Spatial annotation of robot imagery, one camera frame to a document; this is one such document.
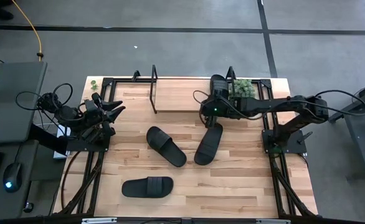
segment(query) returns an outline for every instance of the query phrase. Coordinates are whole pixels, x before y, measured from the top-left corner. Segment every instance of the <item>leaf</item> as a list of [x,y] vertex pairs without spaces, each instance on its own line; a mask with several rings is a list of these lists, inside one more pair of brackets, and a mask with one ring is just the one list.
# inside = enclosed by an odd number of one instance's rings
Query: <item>leaf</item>
[[94,84],[93,86],[91,86],[91,89],[94,90],[94,91],[97,90],[98,89],[98,85],[97,84]]

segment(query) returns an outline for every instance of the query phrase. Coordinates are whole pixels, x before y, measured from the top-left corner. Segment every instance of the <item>computer mouse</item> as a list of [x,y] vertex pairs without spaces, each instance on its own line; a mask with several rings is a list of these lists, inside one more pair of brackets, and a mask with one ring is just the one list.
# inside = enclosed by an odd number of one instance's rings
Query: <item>computer mouse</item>
[[16,192],[22,184],[22,164],[14,162],[9,164],[4,170],[2,182],[6,192]]

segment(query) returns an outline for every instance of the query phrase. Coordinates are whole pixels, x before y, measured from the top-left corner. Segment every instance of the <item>desk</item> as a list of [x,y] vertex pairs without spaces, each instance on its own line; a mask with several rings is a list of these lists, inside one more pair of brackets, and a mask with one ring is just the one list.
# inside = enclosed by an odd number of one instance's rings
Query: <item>desk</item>
[[25,142],[17,156],[17,162],[22,164],[22,185],[14,193],[8,193],[4,190],[2,175],[5,168],[14,162],[16,152],[20,143],[4,144],[0,146],[0,219],[19,218],[24,208],[27,194],[30,188],[30,176],[36,157],[39,142],[30,140]]
[[[82,100],[89,99],[93,93],[90,82],[95,80],[101,86],[102,79],[87,77]],[[202,82],[202,78],[190,79]],[[290,94],[286,79],[272,79],[272,83],[274,97]],[[116,135],[111,138],[109,151],[105,154],[95,216],[276,218],[270,164],[262,149],[262,121],[219,119],[224,132],[216,157],[208,166],[199,166],[193,157],[206,132],[199,120],[199,105],[196,112],[154,114],[148,99],[149,90],[150,84],[147,83],[118,83],[116,86],[115,100],[123,100],[126,110],[113,125]],[[191,101],[191,98],[192,92],[187,100]],[[292,112],[278,113],[278,118],[280,123],[286,123],[294,115]],[[187,155],[186,165],[174,167],[150,149],[145,136],[151,126],[161,128],[173,138]],[[80,153],[70,169],[65,183],[66,202],[72,199],[82,183],[86,158],[87,153]],[[306,164],[302,158],[293,154],[287,154],[287,164],[293,189],[306,206],[316,213]],[[121,185],[124,181],[147,176],[172,177],[173,191],[165,198],[156,199],[122,195]],[[282,195],[287,211],[286,193],[283,190]],[[59,210],[60,194],[54,208],[55,212]]]
[[[46,62],[0,63],[0,143],[27,139],[34,111],[18,107],[15,97],[22,91],[40,94],[46,70]],[[25,93],[18,102],[35,108],[37,99],[38,96]]]

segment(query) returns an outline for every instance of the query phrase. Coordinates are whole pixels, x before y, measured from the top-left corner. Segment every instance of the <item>yellow cable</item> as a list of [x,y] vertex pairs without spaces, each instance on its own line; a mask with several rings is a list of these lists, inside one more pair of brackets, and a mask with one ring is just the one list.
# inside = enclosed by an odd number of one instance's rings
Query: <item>yellow cable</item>
[[41,40],[39,37],[39,34],[37,33],[36,29],[34,28],[32,22],[29,20],[29,18],[25,15],[25,13],[22,11],[22,9],[18,6],[18,4],[16,4],[15,0],[12,0],[12,2],[14,3],[14,5],[19,9],[19,11],[22,13],[22,15],[25,17],[25,19],[28,21],[28,23],[31,25],[34,33],[36,34],[37,40],[39,41],[39,54],[41,56],[39,56],[39,62],[41,62],[41,58],[42,58],[42,51],[41,51]]

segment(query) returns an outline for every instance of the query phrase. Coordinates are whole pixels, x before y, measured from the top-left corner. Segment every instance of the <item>gray desk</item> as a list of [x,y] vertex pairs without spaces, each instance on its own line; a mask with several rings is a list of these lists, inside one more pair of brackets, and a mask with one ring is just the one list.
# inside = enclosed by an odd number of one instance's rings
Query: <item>gray desk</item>
[[[29,140],[23,143],[17,161],[22,163],[22,187],[14,193],[7,193],[2,186],[2,175],[12,162],[21,142],[24,142],[32,127],[34,111],[27,111],[15,103],[21,91],[40,94],[47,64],[45,62],[0,64],[0,219],[21,216],[31,185],[31,173],[39,142]],[[23,94],[19,103],[34,108],[38,96]]]
[[19,218],[24,208],[31,184],[31,172],[39,142],[35,140],[25,142],[17,156],[17,162],[22,164],[22,186],[14,193],[8,193],[2,186],[4,169],[14,162],[19,143],[0,145],[2,154],[0,164],[0,219]]
[[[46,69],[45,62],[0,64],[0,143],[27,139],[34,111],[18,107],[15,97],[21,91],[40,94]],[[38,96],[26,93],[18,99],[22,106],[34,108]]]

